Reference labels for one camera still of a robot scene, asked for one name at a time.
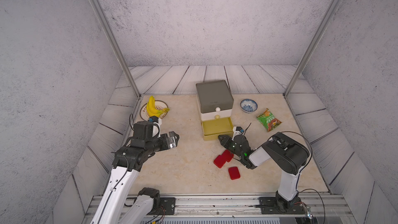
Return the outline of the green snack bag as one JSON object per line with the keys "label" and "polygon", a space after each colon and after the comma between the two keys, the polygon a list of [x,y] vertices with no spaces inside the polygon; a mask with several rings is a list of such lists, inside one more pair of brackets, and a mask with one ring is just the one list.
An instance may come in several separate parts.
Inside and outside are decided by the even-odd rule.
{"label": "green snack bag", "polygon": [[268,108],[262,114],[257,116],[257,120],[266,128],[267,132],[271,132],[282,124],[282,122],[277,119]]}

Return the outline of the yellow banana bunch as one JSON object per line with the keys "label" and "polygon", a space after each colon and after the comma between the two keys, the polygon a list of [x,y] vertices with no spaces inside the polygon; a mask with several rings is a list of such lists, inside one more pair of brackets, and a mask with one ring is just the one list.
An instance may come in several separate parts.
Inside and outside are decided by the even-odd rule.
{"label": "yellow banana bunch", "polygon": [[157,111],[156,109],[155,109],[155,107],[154,107],[154,102],[155,102],[155,98],[153,97],[153,96],[151,96],[150,98],[149,98],[149,100],[148,100],[148,105],[147,105],[147,107],[148,107],[148,112],[153,112],[153,116],[159,116],[160,114],[161,114],[161,112],[160,111]]}

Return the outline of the grey top drawer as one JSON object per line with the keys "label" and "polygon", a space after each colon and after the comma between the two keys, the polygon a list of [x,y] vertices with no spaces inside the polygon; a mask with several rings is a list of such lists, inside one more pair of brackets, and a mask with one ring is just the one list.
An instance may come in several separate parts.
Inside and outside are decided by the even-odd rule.
{"label": "grey top drawer", "polygon": [[197,83],[197,95],[199,99],[200,113],[215,112],[233,108],[234,98],[225,80]]}

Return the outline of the three-drawer storage cabinet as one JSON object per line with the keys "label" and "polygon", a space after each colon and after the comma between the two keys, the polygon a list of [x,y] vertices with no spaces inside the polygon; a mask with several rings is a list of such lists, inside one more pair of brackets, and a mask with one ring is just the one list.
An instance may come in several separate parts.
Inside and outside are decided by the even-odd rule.
{"label": "three-drawer storage cabinet", "polygon": [[204,141],[232,135],[234,98],[225,80],[197,83],[197,100]]}

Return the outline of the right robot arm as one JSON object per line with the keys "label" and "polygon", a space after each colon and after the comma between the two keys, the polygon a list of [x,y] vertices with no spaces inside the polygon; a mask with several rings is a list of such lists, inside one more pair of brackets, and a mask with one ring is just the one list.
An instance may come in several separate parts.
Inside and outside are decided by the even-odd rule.
{"label": "right robot arm", "polygon": [[280,167],[282,173],[274,204],[278,211],[287,213],[301,201],[297,190],[299,178],[312,158],[306,146],[284,132],[277,132],[255,150],[250,148],[244,131],[233,136],[219,135],[218,140],[248,169],[254,170],[270,159]]}

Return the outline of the right metal frame post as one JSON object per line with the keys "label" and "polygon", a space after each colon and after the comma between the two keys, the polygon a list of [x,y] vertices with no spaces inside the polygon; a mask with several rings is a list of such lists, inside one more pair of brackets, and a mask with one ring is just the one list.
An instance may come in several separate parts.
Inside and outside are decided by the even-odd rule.
{"label": "right metal frame post", "polygon": [[305,66],[308,64],[312,54],[314,53],[318,43],[320,42],[324,32],[326,31],[329,22],[331,21],[335,12],[339,8],[341,1],[342,0],[331,0],[330,4],[328,5],[328,7],[320,21],[320,24],[319,24],[318,28],[316,29],[314,36],[312,37],[312,40],[310,41],[306,51],[304,52],[302,58],[300,59],[298,65],[296,67],[296,70],[293,73],[293,76],[292,76],[285,92],[283,93],[283,96],[285,99],[287,99],[288,95],[292,92],[296,82],[299,79],[299,76],[303,72]]}

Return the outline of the white drawer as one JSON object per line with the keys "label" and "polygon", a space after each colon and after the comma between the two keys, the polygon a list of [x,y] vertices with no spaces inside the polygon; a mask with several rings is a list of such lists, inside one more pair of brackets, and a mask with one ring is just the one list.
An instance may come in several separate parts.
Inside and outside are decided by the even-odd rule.
{"label": "white drawer", "polygon": [[200,113],[202,121],[216,120],[220,118],[229,118],[232,115],[232,109],[219,112]]}

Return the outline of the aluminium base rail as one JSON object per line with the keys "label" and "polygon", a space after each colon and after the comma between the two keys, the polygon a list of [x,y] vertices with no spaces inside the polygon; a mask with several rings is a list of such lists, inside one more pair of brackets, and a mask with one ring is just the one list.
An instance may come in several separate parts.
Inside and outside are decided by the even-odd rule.
{"label": "aluminium base rail", "polygon": [[276,208],[274,194],[162,195],[162,208],[145,216],[164,224],[354,224],[348,204],[341,195],[299,194],[300,203],[283,213]]}

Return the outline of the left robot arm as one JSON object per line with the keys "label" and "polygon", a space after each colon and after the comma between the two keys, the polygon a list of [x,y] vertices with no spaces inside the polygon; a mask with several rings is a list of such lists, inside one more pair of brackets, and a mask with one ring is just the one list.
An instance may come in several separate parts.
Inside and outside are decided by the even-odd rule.
{"label": "left robot arm", "polygon": [[144,163],[156,152],[176,148],[179,135],[162,134],[161,120],[139,121],[132,125],[132,136],[115,152],[113,168],[105,193],[96,210],[93,224],[139,224],[147,215],[164,215],[160,192],[143,188],[129,210],[122,215],[127,195]]}

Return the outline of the red brooch box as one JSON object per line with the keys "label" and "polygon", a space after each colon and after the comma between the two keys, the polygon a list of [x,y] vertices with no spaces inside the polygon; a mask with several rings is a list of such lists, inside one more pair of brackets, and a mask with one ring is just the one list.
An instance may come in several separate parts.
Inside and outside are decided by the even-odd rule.
{"label": "red brooch box", "polygon": [[230,152],[229,150],[225,150],[221,154],[222,158],[225,160],[225,162],[231,162],[231,160],[234,158],[234,154]]}
{"label": "red brooch box", "polygon": [[213,161],[214,165],[218,168],[222,168],[226,162],[227,161],[223,155],[218,155],[216,159]]}
{"label": "red brooch box", "polygon": [[240,178],[240,172],[238,167],[230,167],[228,168],[228,173],[231,180],[236,180]]}

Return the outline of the left metal frame post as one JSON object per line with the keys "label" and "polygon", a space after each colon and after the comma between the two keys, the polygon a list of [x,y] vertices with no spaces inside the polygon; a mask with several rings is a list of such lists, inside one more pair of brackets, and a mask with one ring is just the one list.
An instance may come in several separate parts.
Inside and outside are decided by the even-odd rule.
{"label": "left metal frame post", "polygon": [[119,45],[117,43],[117,40],[116,40],[115,35],[114,35],[113,31],[112,31],[112,28],[111,28],[111,26],[110,26],[110,24],[109,24],[109,22],[108,22],[108,20],[107,20],[107,18],[105,16],[105,13],[104,13],[104,11],[102,9],[100,1],[99,0],[89,0],[89,2],[90,2],[91,6],[92,6],[92,8],[94,10],[95,15],[97,16],[97,18],[98,18],[98,20],[99,20],[99,22],[100,22],[100,24],[102,26],[102,29],[103,29],[106,37],[107,37],[107,40],[108,40],[108,42],[111,45],[111,48],[112,48],[112,50],[113,50],[113,52],[114,52],[114,54],[116,56],[116,59],[118,60],[120,66],[121,66],[121,68],[123,70],[123,73],[124,73],[128,83],[132,87],[134,95],[136,97],[140,98],[141,94],[140,94],[140,92],[139,92],[139,90],[137,88],[137,85],[136,85],[136,83],[135,83],[135,81],[133,79],[133,76],[131,75],[131,72],[130,72],[128,66],[127,66],[127,63],[126,63],[126,61],[124,59],[124,56],[122,54],[122,51],[121,51],[121,49],[120,49],[120,47],[119,47]]}

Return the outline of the cream round plate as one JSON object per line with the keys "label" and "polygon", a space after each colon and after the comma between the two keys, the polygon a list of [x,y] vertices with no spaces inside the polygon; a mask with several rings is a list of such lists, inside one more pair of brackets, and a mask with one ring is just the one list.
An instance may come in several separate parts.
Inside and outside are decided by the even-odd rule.
{"label": "cream round plate", "polygon": [[[148,103],[145,103],[140,110],[140,117],[142,120],[148,120],[151,116],[153,116],[153,112],[148,112],[147,105]],[[163,119],[167,115],[167,111],[165,109],[168,108],[168,105],[164,101],[155,100],[154,107],[157,111],[161,112],[158,118]]]}

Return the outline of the metal frame post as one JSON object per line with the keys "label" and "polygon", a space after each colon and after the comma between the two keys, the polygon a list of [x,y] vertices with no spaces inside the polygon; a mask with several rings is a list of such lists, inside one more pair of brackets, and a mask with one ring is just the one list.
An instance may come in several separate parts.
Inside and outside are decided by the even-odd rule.
{"label": "metal frame post", "polygon": [[296,70],[293,73],[293,76],[292,76],[285,92],[283,93],[283,96],[285,99],[287,99],[288,95],[292,92],[296,82],[299,79],[299,76],[303,72],[305,66],[308,64],[312,54],[314,53],[318,43],[320,42],[324,32],[326,31],[329,22],[331,21],[335,12],[339,8],[341,1],[342,0],[331,0],[330,4],[328,5],[328,7],[320,21],[320,24],[319,24],[318,28],[316,29],[314,36],[312,37],[312,40],[310,41],[306,51],[304,52],[302,58],[300,59],[298,65],[296,67]]}
{"label": "metal frame post", "polygon": [[97,16],[97,18],[98,18],[98,20],[99,20],[99,22],[100,22],[100,24],[102,26],[102,29],[103,29],[106,37],[107,37],[107,40],[108,40],[108,42],[111,45],[111,48],[112,48],[112,50],[113,50],[113,52],[114,52],[114,54],[116,56],[116,59],[118,60],[120,66],[121,66],[121,68],[123,70],[123,73],[124,73],[128,83],[132,87],[134,95],[136,97],[140,98],[141,94],[140,94],[140,92],[139,92],[139,90],[137,88],[137,85],[136,85],[136,83],[135,83],[135,81],[133,79],[133,76],[131,75],[131,72],[130,72],[128,66],[127,66],[127,63],[126,63],[126,61],[124,59],[124,56],[122,54],[122,51],[121,51],[121,49],[120,49],[120,47],[119,47],[119,45],[117,43],[117,40],[116,40],[115,35],[114,35],[113,31],[112,31],[112,28],[111,28],[111,26],[110,26],[110,24],[109,24],[109,22],[108,22],[108,20],[107,20],[107,18],[105,16],[105,13],[104,13],[104,11],[102,9],[100,1],[99,0],[89,0],[89,2],[90,2],[91,6],[92,6],[92,8],[94,10],[95,15]]}

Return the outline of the blue white porcelain bowl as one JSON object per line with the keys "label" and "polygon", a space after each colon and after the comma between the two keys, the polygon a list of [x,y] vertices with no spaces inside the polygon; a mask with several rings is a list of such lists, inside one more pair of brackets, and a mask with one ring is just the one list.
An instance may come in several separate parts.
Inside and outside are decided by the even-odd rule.
{"label": "blue white porcelain bowl", "polygon": [[246,113],[254,113],[258,109],[258,104],[252,99],[243,99],[240,107]]}

